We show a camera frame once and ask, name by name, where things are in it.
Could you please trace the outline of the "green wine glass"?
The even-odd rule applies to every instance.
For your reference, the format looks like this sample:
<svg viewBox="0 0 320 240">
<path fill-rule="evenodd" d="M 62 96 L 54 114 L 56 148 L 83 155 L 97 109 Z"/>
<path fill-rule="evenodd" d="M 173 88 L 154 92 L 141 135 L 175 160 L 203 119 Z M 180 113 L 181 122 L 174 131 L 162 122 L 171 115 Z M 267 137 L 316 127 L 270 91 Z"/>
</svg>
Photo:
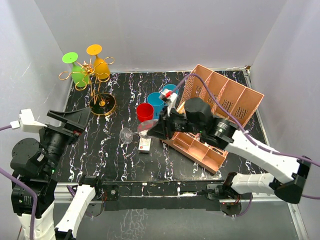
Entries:
<svg viewBox="0 0 320 240">
<path fill-rule="evenodd" d="M 76 52 L 68 52 L 62 57 L 65 64 L 72 64 L 71 78 L 75 86 L 79 89 L 85 88 L 90 81 L 90 78 L 85 70 L 79 63 L 77 63 L 78 54 Z"/>
</svg>

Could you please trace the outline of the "clear wine glass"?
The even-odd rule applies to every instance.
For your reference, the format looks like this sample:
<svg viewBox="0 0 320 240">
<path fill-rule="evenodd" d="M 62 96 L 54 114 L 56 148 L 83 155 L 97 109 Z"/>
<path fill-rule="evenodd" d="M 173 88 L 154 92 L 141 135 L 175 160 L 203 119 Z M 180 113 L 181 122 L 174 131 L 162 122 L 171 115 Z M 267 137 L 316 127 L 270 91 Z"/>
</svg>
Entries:
<svg viewBox="0 0 320 240">
<path fill-rule="evenodd" d="M 124 127 L 119 133 L 119 138 L 124 144 L 130 144 L 133 141 L 133 137 L 135 135 L 139 135 L 143 139 L 151 139 L 152 136 L 148 134 L 148 131 L 157 123 L 157 119 L 143 121 L 138 125 L 137 129 L 134 131 L 127 127 Z"/>
</svg>

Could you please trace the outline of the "blue wine glass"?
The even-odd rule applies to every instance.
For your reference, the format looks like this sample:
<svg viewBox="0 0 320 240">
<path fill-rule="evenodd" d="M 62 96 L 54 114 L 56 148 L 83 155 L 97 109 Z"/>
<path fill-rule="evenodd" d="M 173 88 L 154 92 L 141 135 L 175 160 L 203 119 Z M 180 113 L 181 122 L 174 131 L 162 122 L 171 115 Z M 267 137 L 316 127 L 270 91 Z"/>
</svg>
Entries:
<svg viewBox="0 0 320 240">
<path fill-rule="evenodd" d="M 160 99 L 159 92 L 150 93 L 147 97 L 147 103 L 153 107 L 153 119 L 158 119 L 161 110 L 164 107 L 164 101 Z"/>
<path fill-rule="evenodd" d="M 167 84 L 162 88 L 161 94 L 164 96 L 170 96 L 173 93 L 179 94 L 179 89 L 174 84 Z"/>
</svg>

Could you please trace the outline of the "red wine glass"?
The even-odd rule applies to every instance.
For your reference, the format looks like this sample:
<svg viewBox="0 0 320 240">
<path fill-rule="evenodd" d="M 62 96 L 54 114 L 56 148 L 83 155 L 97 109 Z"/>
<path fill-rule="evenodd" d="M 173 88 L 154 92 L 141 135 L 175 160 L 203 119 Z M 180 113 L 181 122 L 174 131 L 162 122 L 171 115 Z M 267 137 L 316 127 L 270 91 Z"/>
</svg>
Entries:
<svg viewBox="0 0 320 240">
<path fill-rule="evenodd" d="M 152 120 L 154 117 L 154 108 L 149 103 L 141 103 L 136 108 L 136 114 L 138 120 L 142 123 L 148 120 Z"/>
</svg>

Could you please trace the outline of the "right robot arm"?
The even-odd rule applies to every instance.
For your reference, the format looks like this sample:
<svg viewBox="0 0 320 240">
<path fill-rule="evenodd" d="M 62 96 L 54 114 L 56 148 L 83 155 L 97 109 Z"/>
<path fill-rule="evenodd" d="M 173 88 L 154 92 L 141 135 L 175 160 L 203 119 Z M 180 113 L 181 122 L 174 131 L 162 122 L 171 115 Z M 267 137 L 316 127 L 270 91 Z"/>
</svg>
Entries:
<svg viewBox="0 0 320 240">
<path fill-rule="evenodd" d="M 298 204 L 311 167 L 305 156 L 284 156 L 275 149 L 243 133 L 233 122 L 214 115 L 201 98 L 188 99 L 184 113 L 165 106 L 147 135 L 161 140 L 174 133 L 199 134 L 201 143 L 225 150 L 263 168 L 263 174 L 229 173 L 218 189 L 233 199 L 247 193 L 276 195 L 281 200 Z"/>
</svg>

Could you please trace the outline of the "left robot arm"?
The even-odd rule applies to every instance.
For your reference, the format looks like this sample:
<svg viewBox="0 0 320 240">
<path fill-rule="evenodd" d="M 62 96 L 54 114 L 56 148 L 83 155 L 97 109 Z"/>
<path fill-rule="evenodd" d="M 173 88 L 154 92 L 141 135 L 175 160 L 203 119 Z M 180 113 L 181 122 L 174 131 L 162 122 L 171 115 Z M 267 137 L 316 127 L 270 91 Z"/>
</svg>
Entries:
<svg viewBox="0 0 320 240">
<path fill-rule="evenodd" d="M 64 216 L 54 223 L 57 181 L 53 176 L 67 146 L 76 143 L 85 131 L 90 113 L 88 107 L 67 112 L 49 110 L 47 116 L 61 123 L 53 126 L 36 121 L 29 108 L 20 111 L 16 125 L 24 132 L 39 135 L 39 140 L 20 140 L 11 151 L 11 203 L 25 239 L 75 240 L 90 202 L 103 195 L 97 176 L 82 176 Z"/>
</svg>

